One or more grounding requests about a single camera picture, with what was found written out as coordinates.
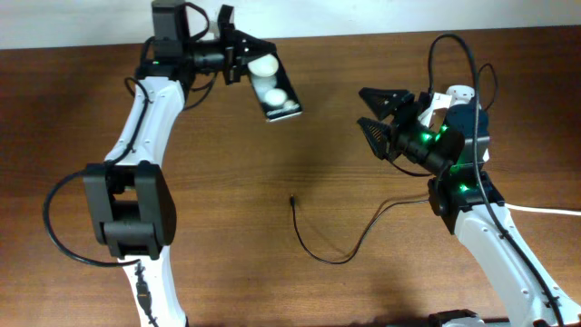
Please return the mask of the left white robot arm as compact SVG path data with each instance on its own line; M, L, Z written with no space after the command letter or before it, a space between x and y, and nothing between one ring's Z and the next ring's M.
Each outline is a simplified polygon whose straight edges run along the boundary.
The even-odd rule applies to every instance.
M95 238L106 246L131 284L143 326L186 326L170 262L177 212L162 174L173 125L190 109L187 97L199 74L223 74L226 84L247 74L248 64L275 53L275 44L247 35L233 9L218 13L219 36L192 35L185 1L154 1L153 36L142 47L131 77L133 106L117 144L103 163L90 163L84 187Z

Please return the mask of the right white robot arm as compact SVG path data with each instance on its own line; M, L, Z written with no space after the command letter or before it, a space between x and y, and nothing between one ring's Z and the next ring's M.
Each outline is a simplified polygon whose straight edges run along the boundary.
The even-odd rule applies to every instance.
M373 153L400 156L431 174L428 201L469 250L513 326L577 326L580 306L559 287L520 235L504 198L483 169L490 141L487 114L473 88L414 96L364 87L375 114L358 120Z

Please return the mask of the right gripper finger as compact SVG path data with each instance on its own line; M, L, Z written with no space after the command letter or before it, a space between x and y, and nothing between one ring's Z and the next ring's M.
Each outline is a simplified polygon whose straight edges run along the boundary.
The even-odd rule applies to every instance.
M386 160L388 158L390 127L387 124L366 117L361 117L357 124L374 155L380 160Z
M415 95L408 90L382 90L363 87L359 97L380 121L394 114L401 106L412 103Z

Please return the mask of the black Galaxy smartphone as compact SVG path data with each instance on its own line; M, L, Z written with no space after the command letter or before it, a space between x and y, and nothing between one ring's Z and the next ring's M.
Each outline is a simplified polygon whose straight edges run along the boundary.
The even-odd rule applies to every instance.
M248 64L249 79L267 122L272 123L302 114L296 95L280 58L267 54Z

